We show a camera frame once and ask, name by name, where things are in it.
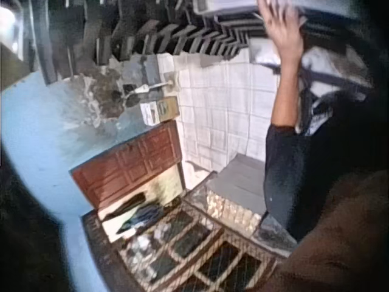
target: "light blue wall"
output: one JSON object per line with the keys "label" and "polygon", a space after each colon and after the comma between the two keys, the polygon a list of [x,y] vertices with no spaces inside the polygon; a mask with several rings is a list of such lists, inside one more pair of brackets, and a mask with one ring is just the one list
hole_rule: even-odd
{"label": "light blue wall", "polygon": [[[156,60],[150,63],[152,72],[147,75],[153,84],[159,81],[158,68]],[[127,81],[141,85],[145,81],[141,67],[138,60],[128,63],[123,71],[123,75],[129,75]],[[81,121],[87,114],[77,94],[70,83],[46,86],[40,72],[3,91],[2,147],[30,193],[63,223],[64,251],[77,290],[106,291],[80,221],[92,207],[69,170],[149,127],[144,125],[138,106],[97,128],[80,123],[74,127],[74,121]]]}

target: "shirt sleeve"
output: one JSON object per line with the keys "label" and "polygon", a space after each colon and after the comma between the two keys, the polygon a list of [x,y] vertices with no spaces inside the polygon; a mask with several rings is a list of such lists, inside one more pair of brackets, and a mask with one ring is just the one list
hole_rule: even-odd
{"label": "shirt sleeve", "polygon": [[303,187],[309,137],[271,125],[266,136],[264,196],[267,211],[289,232]]}

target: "box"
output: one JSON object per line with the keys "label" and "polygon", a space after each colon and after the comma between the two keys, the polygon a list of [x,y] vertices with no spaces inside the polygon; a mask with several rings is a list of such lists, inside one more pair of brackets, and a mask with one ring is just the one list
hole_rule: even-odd
{"label": "box", "polygon": [[143,121],[148,126],[158,125],[180,115],[176,96],[141,103],[140,110],[142,111]]}

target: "red wooden cabinet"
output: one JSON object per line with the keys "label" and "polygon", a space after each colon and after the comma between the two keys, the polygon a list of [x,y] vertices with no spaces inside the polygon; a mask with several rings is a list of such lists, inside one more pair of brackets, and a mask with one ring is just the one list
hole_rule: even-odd
{"label": "red wooden cabinet", "polygon": [[175,121],[118,145],[71,171],[96,209],[104,208],[182,159]]}

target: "person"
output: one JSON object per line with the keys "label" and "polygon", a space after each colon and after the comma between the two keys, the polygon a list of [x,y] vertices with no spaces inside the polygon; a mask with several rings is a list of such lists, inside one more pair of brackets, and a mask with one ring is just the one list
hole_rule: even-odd
{"label": "person", "polygon": [[369,98],[357,102],[337,91],[320,98],[331,101],[331,118],[313,134],[297,134],[305,45],[298,10],[276,1],[258,5],[281,60],[266,137],[265,202],[268,213],[299,242],[317,225],[329,191],[343,175],[387,169],[386,124],[369,110]]}
{"label": "person", "polygon": [[386,291],[386,122],[370,114],[369,100],[355,103],[338,92],[332,118],[311,136],[297,134],[298,12],[258,5],[281,58],[266,139],[266,206],[299,244],[263,287],[247,291]]}

